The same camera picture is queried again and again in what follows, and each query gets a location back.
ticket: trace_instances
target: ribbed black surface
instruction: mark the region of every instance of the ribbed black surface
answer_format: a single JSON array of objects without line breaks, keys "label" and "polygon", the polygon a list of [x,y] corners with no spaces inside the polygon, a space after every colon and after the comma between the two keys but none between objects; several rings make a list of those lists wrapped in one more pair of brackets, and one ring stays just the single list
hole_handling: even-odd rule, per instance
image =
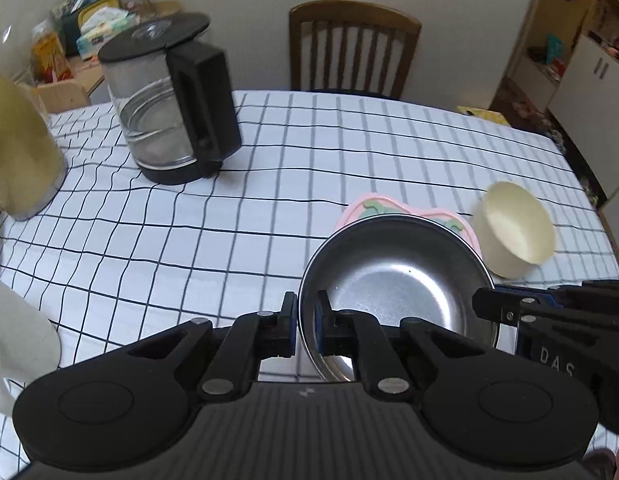
[{"label": "ribbed black surface", "polygon": [[360,384],[256,383],[202,410],[189,433],[150,461],[107,473],[30,466],[20,480],[585,480],[578,464],[507,472],[438,444],[408,406],[371,399]]}]

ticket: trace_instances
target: bowl rim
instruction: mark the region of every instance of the bowl rim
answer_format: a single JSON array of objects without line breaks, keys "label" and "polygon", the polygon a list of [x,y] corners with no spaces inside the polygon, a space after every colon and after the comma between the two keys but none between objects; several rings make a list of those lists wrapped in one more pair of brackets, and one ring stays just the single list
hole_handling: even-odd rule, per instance
[{"label": "bowl rim", "polygon": [[[429,218],[423,218],[421,216],[414,216],[411,214],[407,214],[407,213],[388,213],[388,214],[382,214],[382,215],[375,215],[375,216],[369,216],[369,217],[365,217],[365,218],[361,218],[358,219],[350,224],[347,224],[343,227],[341,227],[338,231],[335,231],[334,233],[332,233],[329,238],[327,238],[327,240],[325,240],[321,246],[317,249],[317,251],[313,254],[313,256],[309,259],[307,266],[305,266],[305,271],[303,272],[303,277],[300,280],[300,285],[298,286],[298,316],[296,319],[296,324],[298,326],[298,331],[300,332],[300,340],[302,341],[303,344],[303,348],[305,349],[305,352],[307,353],[309,360],[311,361],[311,363],[314,365],[314,368],[316,368],[316,370],[318,371],[318,373],[320,374],[320,376],[323,378],[323,380],[326,381],[338,381],[338,382],[343,382],[343,381],[349,381],[349,378],[345,377],[345,375],[343,374],[336,374],[332,368],[329,366],[328,361],[330,358],[324,358],[322,356],[320,356],[316,350],[316,348],[311,349],[309,347],[309,344],[307,342],[307,337],[305,335],[305,329],[307,328],[304,322],[304,316],[303,316],[303,292],[305,289],[305,284],[307,282],[307,275],[309,273],[309,270],[311,269],[311,267],[313,266],[314,262],[316,261],[316,259],[318,259],[320,257],[320,253],[322,253],[323,251],[326,250],[326,247],[328,246],[328,244],[330,243],[334,243],[333,240],[336,239],[339,236],[342,236],[342,233],[344,231],[350,230],[350,229],[354,229],[356,228],[359,224],[365,223],[365,222],[384,222],[384,221],[396,221],[396,220],[400,220],[400,221],[406,221],[406,222],[416,222],[416,223],[423,223],[423,224],[428,224],[429,226],[433,226],[434,230],[438,229],[440,230],[441,233],[446,234],[446,235],[453,235],[455,240],[458,240],[462,243],[462,245],[465,246],[466,249],[468,249],[470,251],[470,254],[472,254],[475,258],[475,260],[477,261],[478,266],[481,267],[481,269],[483,270],[484,275],[487,277],[487,281],[489,283],[489,287],[490,288],[495,288],[494,285],[494,280],[492,278],[491,273],[489,272],[489,270],[487,269],[487,266],[485,265],[484,261],[482,260],[482,258],[478,255],[478,253],[472,248],[471,245],[469,245],[463,238],[461,238],[460,236],[458,236],[454,231],[452,231],[449,228],[446,228],[445,226],[438,224],[438,222],[434,222],[433,220],[430,220]],[[492,336],[492,341],[491,341],[491,345],[496,348],[496,344],[498,343],[498,338],[500,335],[500,323],[496,323],[496,322],[492,322],[492,326],[494,326],[495,330]],[[313,332],[315,332],[314,328],[313,328],[313,323],[310,323],[310,327],[309,329]]]},{"label": "bowl rim", "polygon": [[[495,200],[494,191],[502,187],[513,187],[517,189],[518,192],[522,192],[524,196],[527,196],[530,199],[529,200],[530,206],[535,207],[539,209],[540,211],[542,211],[541,216],[544,218],[545,225],[544,226],[540,225],[539,228],[540,229],[547,228],[551,232],[551,243],[547,246],[545,252],[542,253],[542,258],[535,258],[532,260],[528,258],[524,258],[520,254],[518,254],[514,249],[512,249],[508,241],[506,239],[501,238],[498,235],[497,230],[494,228],[494,223],[492,219],[492,212],[494,210],[494,207],[496,207],[494,205],[494,200]],[[554,229],[554,222],[552,222],[551,216],[549,216],[549,212],[547,211],[545,206],[542,205],[541,200],[539,200],[536,196],[534,196],[534,193],[532,193],[528,189],[525,189],[523,186],[519,186],[515,182],[510,182],[509,180],[501,180],[499,182],[494,182],[487,189],[487,192],[485,193],[483,200],[482,200],[482,205],[483,205],[483,211],[485,213],[485,220],[487,221],[487,224],[489,225],[489,228],[491,232],[493,233],[494,237],[507,250],[507,252],[509,252],[516,258],[518,258],[520,261],[525,262],[530,265],[541,265],[545,263],[548,259],[550,259],[553,256],[554,252],[556,252],[556,230]]]}]

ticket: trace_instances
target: metal bowl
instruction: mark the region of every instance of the metal bowl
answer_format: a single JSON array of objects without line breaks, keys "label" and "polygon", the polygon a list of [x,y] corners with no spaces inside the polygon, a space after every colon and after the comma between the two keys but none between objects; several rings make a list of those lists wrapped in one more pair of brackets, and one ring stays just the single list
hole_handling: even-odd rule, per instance
[{"label": "metal bowl", "polygon": [[495,346],[498,323],[479,319],[471,307],[482,286],[494,283],[480,257],[446,227],[403,214],[364,218],[334,233],[311,258],[298,294],[300,334],[323,379],[354,379],[351,360],[317,352],[314,305],[324,289],[334,310],[363,310],[392,326],[420,317]]}]

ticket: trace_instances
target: silver bolt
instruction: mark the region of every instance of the silver bolt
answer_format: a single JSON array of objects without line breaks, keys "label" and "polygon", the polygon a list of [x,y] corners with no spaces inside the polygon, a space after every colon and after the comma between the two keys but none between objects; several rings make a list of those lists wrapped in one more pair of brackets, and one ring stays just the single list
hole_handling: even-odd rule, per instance
[{"label": "silver bolt", "polygon": [[234,389],[234,383],[227,379],[210,379],[202,384],[202,390],[209,395],[225,395]]},{"label": "silver bolt", "polygon": [[400,377],[387,377],[379,381],[379,390],[386,394],[401,394],[409,389],[409,383]]}]

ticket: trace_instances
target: checkered tablecloth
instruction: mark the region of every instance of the checkered tablecloth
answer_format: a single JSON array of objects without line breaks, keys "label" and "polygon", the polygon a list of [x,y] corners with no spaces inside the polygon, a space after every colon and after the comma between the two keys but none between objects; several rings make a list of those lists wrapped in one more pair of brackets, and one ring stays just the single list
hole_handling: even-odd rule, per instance
[{"label": "checkered tablecloth", "polygon": [[[70,166],[33,219],[0,221],[0,279],[58,326],[61,366],[196,316],[216,326],[278,310],[345,206],[368,192],[467,218],[490,184],[541,199],[554,257],[524,285],[619,278],[609,241],[551,140],[413,104],[307,92],[236,92],[243,147],[210,179],[143,177],[110,104],[54,118]],[[499,347],[512,351],[513,329]],[[263,363],[265,380],[317,380],[305,354]],[[12,384],[17,392],[20,388]],[[615,437],[597,432],[598,446]],[[0,473],[26,456],[0,416]]]}]

